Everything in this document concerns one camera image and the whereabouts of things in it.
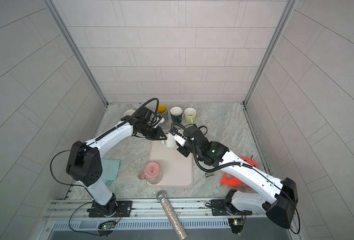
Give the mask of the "white mug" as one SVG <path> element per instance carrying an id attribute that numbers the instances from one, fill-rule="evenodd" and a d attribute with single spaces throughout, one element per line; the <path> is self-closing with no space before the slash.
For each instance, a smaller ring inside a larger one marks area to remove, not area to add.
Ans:
<path id="1" fill-rule="evenodd" d="M 166 148 L 170 148 L 170 149 L 175 149 L 177 147 L 177 143 L 176 143 L 175 139 L 170 134 L 167 134 L 166 140 L 162 140 L 162 144 Z"/>

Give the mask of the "iridescent blue butterfly mug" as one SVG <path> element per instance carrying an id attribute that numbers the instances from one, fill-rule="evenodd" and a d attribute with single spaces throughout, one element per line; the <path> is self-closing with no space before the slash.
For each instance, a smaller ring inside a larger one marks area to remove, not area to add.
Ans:
<path id="1" fill-rule="evenodd" d="M 168 112 L 168 107 L 165 105 L 159 105 L 158 106 L 158 110 L 157 110 L 158 114 L 162 114 L 163 119 L 166 121 L 168 121 L 169 119 L 169 112 Z"/>

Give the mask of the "dark green mug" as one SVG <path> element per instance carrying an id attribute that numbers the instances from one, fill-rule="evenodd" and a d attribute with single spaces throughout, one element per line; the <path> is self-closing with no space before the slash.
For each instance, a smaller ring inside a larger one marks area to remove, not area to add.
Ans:
<path id="1" fill-rule="evenodd" d="M 183 110 L 180 107 L 172 107 L 170 109 L 170 114 L 173 123 L 181 123 L 182 122 L 182 115 Z"/>

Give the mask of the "light green mug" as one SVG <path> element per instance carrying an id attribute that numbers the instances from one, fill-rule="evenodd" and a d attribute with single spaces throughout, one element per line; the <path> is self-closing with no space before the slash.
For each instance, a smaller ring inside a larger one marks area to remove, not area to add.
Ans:
<path id="1" fill-rule="evenodd" d="M 194 124 L 196 121 L 196 110 L 194 108 L 186 108 L 184 111 L 185 114 L 185 122 L 187 124 Z"/>

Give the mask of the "grey mug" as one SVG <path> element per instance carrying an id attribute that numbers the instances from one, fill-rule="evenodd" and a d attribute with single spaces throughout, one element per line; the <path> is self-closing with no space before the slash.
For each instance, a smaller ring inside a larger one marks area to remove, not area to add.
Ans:
<path id="1" fill-rule="evenodd" d="M 135 112 L 136 112 L 135 110 L 129 109 L 129 110 L 125 111 L 124 116 L 125 116 L 125 117 L 130 117 L 130 116 L 132 116 Z"/>

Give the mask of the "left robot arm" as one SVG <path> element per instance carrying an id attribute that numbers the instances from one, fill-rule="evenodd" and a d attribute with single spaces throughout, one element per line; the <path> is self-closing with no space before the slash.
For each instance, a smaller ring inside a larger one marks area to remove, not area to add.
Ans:
<path id="1" fill-rule="evenodd" d="M 123 139 L 137 133 L 150 141 L 167 138 L 159 126 L 164 119 L 158 113 L 158 107 L 159 99 L 152 98 L 98 137 L 86 142 L 77 141 L 72 145 L 66 173 L 80 182 L 93 198 L 92 207 L 87 210 L 90 218 L 116 217 L 119 214 L 116 196 L 102 178 L 101 157 Z"/>

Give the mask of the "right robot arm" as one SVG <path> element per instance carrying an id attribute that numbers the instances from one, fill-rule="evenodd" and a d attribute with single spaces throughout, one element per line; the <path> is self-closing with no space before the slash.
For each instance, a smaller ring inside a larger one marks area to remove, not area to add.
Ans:
<path id="1" fill-rule="evenodd" d="M 290 229 L 298 216 L 298 191 L 290 178 L 273 177 L 238 157 L 225 145 L 209 141 L 195 124 L 185 127 L 172 123 L 169 135 L 177 142 L 178 152 L 192 154 L 198 168 L 206 173 L 223 171 L 255 190 L 262 203 L 257 207 L 276 225 Z"/>

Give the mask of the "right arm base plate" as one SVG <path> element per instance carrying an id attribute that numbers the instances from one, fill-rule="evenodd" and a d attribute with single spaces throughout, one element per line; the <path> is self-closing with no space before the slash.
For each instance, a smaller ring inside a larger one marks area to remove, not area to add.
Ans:
<path id="1" fill-rule="evenodd" d="M 212 210 L 213 216 L 251 216 L 252 211 L 241 211 L 234 207 L 231 202 L 225 200 L 211 200 L 205 206 Z"/>

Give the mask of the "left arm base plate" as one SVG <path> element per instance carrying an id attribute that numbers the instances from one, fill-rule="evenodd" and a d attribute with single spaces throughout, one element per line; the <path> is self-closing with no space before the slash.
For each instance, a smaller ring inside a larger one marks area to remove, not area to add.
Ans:
<path id="1" fill-rule="evenodd" d="M 90 218 L 119 218 L 129 217 L 132 210 L 132 201 L 113 201 L 102 206 L 93 202 L 87 209 Z"/>

